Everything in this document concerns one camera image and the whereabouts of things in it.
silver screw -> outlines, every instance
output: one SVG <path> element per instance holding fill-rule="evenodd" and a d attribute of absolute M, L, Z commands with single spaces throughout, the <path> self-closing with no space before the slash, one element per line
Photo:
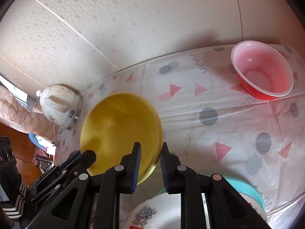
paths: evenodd
<path fill-rule="evenodd" d="M 83 173 L 83 174 L 79 175 L 79 179 L 82 180 L 82 181 L 86 180 L 87 178 L 88 178 L 88 175 L 86 173 Z"/>
<path fill-rule="evenodd" d="M 121 170 L 124 169 L 124 166 L 119 164 L 119 165 L 115 166 L 114 169 L 115 169 L 116 171 L 121 171 Z"/>
<path fill-rule="evenodd" d="M 186 170 L 186 166 L 185 166 L 185 165 L 179 165 L 179 166 L 177 167 L 177 170 L 179 170 L 179 171 L 185 171 L 185 170 Z"/>
<path fill-rule="evenodd" d="M 222 179 L 222 176 L 219 175 L 219 174 L 214 174 L 214 175 L 213 175 L 213 179 L 214 179 L 215 181 L 220 181 L 220 180 Z"/>

yellow bowl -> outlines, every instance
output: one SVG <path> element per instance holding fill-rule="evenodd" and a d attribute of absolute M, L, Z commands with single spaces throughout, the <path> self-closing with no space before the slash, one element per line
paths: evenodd
<path fill-rule="evenodd" d="M 163 143 L 162 125 L 155 108 L 142 96 L 118 92 L 100 101 L 86 118 L 80 151 L 94 150 L 96 162 L 88 169 L 91 176 L 120 164 L 130 154 L 134 142 L 141 143 L 138 184 L 155 169 Z"/>

tablecloth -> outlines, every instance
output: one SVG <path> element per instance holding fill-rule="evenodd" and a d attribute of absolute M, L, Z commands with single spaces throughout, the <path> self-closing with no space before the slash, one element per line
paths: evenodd
<path fill-rule="evenodd" d="M 244 179 L 261 194 L 272 228 L 288 228 L 304 204 L 305 63 L 294 48 L 271 45 L 289 63 L 292 91 L 258 100 L 241 86 L 233 45 L 180 52 L 135 65 L 81 91 L 81 116 L 59 136 L 56 163 L 79 149 L 81 128 L 104 97 L 130 91 L 156 108 L 164 141 L 181 163 L 201 174 Z M 132 209 L 163 189 L 160 166 L 133 195 L 121 195 L 120 227 Z"/>

electric kettle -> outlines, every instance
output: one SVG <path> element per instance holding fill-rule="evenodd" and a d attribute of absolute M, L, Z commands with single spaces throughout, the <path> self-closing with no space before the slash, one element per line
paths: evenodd
<path fill-rule="evenodd" d="M 67 129 L 73 127 L 83 106 L 82 96 L 60 85 L 38 90 L 36 95 L 40 97 L 42 113 L 50 121 Z"/>

